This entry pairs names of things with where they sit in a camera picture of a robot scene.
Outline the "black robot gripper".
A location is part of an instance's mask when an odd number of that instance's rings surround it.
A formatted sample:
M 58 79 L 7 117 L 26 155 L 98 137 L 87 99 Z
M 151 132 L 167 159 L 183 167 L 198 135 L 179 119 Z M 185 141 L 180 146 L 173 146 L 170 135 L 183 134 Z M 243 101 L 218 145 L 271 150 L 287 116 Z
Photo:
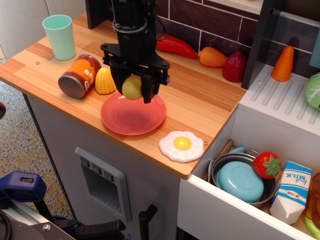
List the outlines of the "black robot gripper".
M 159 93 L 160 84 L 170 82 L 169 62 L 156 53 L 156 24 L 145 23 L 140 27 L 124 27 L 114 23 L 118 43 L 103 43 L 103 62 L 110 66 L 117 91 L 122 94 L 125 80 L 132 74 L 141 77 L 143 102 L 149 104 Z

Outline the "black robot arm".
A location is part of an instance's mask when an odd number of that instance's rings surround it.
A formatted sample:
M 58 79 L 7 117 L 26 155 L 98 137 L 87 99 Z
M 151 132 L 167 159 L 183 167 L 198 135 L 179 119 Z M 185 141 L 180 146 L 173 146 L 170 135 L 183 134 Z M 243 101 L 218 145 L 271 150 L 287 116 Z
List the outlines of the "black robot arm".
M 125 80 L 131 76 L 141 79 L 141 93 L 148 104 L 158 94 L 160 85 L 170 82 L 170 63 L 156 52 L 155 0 L 113 0 L 113 29 L 118 43 L 103 43 L 103 62 L 110 67 L 116 89 L 122 93 Z

